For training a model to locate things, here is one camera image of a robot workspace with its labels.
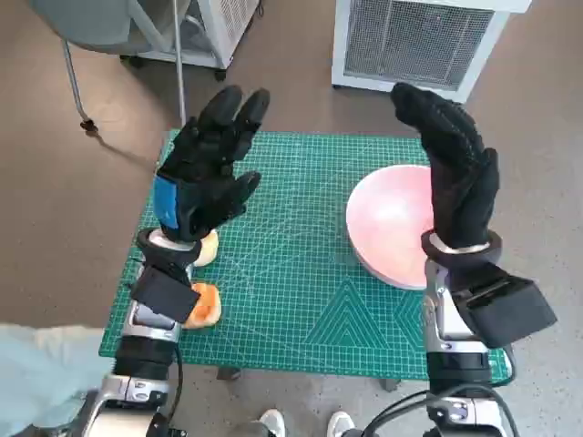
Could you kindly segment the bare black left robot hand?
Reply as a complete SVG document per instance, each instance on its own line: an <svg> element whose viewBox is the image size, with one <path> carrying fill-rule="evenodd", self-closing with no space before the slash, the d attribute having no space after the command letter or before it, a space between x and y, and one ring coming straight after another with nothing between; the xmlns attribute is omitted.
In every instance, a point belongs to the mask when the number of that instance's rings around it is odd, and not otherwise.
<svg viewBox="0 0 583 437"><path fill-rule="evenodd" d="M154 213L168 239L201 240L246 211L261 174L235 177L234 163L250 151L270 102L265 88L244 99L227 86L175 136L154 179Z"/></svg>

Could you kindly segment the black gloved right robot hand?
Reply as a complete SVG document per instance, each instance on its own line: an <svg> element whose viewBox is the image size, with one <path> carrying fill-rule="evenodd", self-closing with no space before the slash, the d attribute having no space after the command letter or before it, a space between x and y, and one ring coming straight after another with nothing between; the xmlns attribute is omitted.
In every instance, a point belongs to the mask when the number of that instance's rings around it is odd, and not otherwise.
<svg viewBox="0 0 583 437"><path fill-rule="evenodd" d="M434 233L450 249L485 246L500 186L496 150L484 145L461 104L406 83L390 97L429 159Z"/></svg>

